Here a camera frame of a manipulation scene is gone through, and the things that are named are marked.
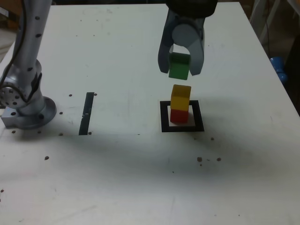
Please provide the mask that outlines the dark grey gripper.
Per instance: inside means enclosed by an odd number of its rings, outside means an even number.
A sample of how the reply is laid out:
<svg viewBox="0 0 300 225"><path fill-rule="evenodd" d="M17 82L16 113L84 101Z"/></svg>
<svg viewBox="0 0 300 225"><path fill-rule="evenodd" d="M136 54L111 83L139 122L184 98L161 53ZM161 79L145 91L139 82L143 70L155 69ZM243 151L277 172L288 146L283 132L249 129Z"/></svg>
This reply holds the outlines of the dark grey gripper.
<svg viewBox="0 0 300 225"><path fill-rule="evenodd" d="M204 63L204 19L181 16L168 11L158 51L158 66L162 73L170 68L170 50L175 43L189 51L189 71L191 75L199 75Z"/></svg>

